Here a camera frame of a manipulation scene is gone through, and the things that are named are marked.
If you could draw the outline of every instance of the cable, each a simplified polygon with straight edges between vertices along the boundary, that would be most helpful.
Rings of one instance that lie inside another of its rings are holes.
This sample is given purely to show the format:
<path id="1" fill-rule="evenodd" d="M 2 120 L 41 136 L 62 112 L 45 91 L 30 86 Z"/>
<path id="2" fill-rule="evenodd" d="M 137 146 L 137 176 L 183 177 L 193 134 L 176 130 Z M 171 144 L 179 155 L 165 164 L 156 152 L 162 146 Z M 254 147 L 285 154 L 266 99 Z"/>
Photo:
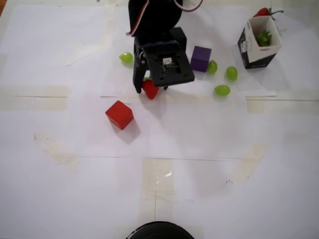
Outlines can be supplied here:
<path id="1" fill-rule="evenodd" d="M 195 11 L 196 9 L 198 9 L 200 7 L 200 5 L 202 4 L 203 0 L 200 0 L 200 3 L 195 6 L 194 8 L 184 8 L 182 5 L 180 5 L 177 0 L 174 0 L 176 6 L 178 8 L 180 8 L 182 11 L 186 11 L 186 12 L 192 12 L 192 11 Z"/>
<path id="2" fill-rule="evenodd" d="M 145 9 L 148 6 L 149 2 L 150 2 L 150 0 L 145 1 L 145 4 L 143 5 L 142 10 L 140 12 L 139 18 L 135 23 L 135 26 L 133 27 L 132 31 L 126 33 L 126 36 L 133 36 L 134 35 L 134 33 L 136 32 L 136 30 L 138 29 L 138 27 L 140 25 L 141 19 L 143 17 L 143 14 L 144 14 Z"/>

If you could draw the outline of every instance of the small red object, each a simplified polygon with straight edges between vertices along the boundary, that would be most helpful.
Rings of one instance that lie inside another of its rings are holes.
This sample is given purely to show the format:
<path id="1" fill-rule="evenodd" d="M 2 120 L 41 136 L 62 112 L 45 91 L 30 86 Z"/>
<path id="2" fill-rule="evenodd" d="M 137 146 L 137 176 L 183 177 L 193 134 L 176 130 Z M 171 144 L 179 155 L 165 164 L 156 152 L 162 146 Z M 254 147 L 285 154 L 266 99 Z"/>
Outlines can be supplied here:
<path id="1" fill-rule="evenodd" d="M 254 17 L 256 16 L 269 16 L 269 10 L 268 8 L 264 7 L 262 9 L 260 9 L 255 15 Z"/>
<path id="2" fill-rule="evenodd" d="M 120 129 L 125 129 L 134 119 L 132 110 L 120 101 L 116 101 L 105 114 Z"/>
<path id="3" fill-rule="evenodd" d="M 155 87 L 152 80 L 146 80 L 142 83 L 142 88 L 150 100 L 154 99 L 159 91 L 158 87 Z"/>
<path id="4" fill-rule="evenodd" d="M 272 16 L 274 15 L 275 13 L 278 13 L 278 12 L 281 12 L 283 13 L 284 11 L 280 10 L 280 11 L 275 11 L 275 12 L 272 12 L 272 9 L 268 9 L 266 7 L 260 9 L 253 17 L 256 17 L 256 16 Z"/>

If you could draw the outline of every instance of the small box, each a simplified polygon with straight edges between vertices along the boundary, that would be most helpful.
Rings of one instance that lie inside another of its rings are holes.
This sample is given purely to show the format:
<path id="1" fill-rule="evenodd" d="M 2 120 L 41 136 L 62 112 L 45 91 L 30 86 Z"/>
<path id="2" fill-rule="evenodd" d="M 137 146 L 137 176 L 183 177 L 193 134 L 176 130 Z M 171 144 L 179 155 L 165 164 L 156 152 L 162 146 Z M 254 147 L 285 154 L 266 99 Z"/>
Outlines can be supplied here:
<path id="1" fill-rule="evenodd" d="M 191 57 L 190 66 L 195 71 L 206 72 L 211 54 L 211 49 L 195 46 Z"/>
<path id="2" fill-rule="evenodd" d="M 105 114 L 110 122 L 120 129 L 125 129 L 125 127 L 134 119 L 132 110 L 120 101 L 116 101 Z"/>
<path id="3" fill-rule="evenodd" d="M 259 46 L 255 35 L 264 30 L 272 35 L 270 46 Z M 283 44 L 271 16 L 259 16 L 248 20 L 239 38 L 238 47 L 246 69 L 266 67 Z"/>
<path id="4" fill-rule="evenodd" d="M 159 91 L 159 88 L 154 86 L 154 83 L 152 80 L 144 81 L 142 83 L 142 88 L 150 100 L 154 99 L 156 94 Z"/>

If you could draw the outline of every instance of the green grape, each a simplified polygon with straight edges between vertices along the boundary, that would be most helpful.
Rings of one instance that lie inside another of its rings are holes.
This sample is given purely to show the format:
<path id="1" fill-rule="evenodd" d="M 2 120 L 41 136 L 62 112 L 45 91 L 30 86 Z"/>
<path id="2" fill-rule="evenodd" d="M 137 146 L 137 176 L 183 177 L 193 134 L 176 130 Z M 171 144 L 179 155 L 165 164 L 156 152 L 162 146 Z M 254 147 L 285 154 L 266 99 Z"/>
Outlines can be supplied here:
<path id="1" fill-rule="evenodd" d="M 134 57 L 130 52 L 124 52 L 119 56 L 119 59 L 126 64 L 130 64 L 133 62 Z"/>
<path id="2" fill-rule="evenodd" d="M 211 60 L 207 66 L 207 72 L 209 74 L 215 74 L 217 71 L 217 63 L 214 60 Z"/>
<path id="3" fill-rule="evenodd" d="M 233 66 L 228 67 L 226 70 L 226 75 L 229 80 L 236 81 L 238 76 L 237 69 Z"/>
<path id="4" fill-rule="evenodd" d="M 219 96 L 227 96 L 230 93 L 230 88 L 226 85 L 215 87 L 215 93 Z"/>

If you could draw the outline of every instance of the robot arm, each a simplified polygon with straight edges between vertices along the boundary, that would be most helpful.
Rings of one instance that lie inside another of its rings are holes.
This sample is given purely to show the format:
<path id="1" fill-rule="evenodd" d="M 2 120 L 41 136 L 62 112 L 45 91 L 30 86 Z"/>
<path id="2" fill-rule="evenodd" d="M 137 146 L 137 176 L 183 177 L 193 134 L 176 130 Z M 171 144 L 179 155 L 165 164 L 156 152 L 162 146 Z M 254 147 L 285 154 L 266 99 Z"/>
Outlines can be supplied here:
<path id="1" fill-rule="evenodd" d="M 153 84 L 167 89 L 170 85 L 195 79 L 186 56 L 187 39 L 180 27 L 174 27 L 185 9 L 182 0 L 130 0 L 129 15 L 134 40 L 133 84 L 141 93 L 146 70 Z"/>

